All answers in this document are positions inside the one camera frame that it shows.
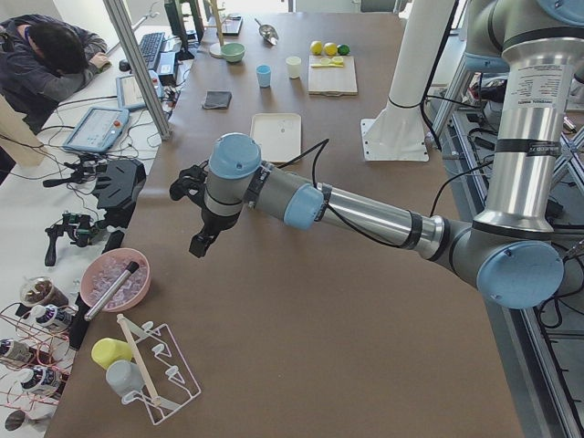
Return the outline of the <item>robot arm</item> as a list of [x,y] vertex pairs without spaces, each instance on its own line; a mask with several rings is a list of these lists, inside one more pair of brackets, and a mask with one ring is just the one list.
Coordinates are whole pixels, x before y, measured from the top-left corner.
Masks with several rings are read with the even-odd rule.
[[204,256],[244,205],[298,229],[345,226],[417,252],[506,308],[530,308],[559,289],[565,268],[545,217],[572,79],[583,65],[580,1],[474,1],[469,58],[509,68],[485,209],[471,223],[415,212],[284,172],[242,133],[222,136],[208,163],[182,170],[170,195],[202,210],[190,250]]

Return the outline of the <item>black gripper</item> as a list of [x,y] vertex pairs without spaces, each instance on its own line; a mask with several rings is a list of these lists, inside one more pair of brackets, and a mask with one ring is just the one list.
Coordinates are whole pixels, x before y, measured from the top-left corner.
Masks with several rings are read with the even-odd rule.
[[193,165],[179,172],[169,190],[173,201],[187,197],[201,208],[203,228],[193,236],[189,246],[189,252],[198,258],[206,255],[221,232],[232,228],[237,222],[237,204],[216,201],[207,191],[207,176],[203,166]]

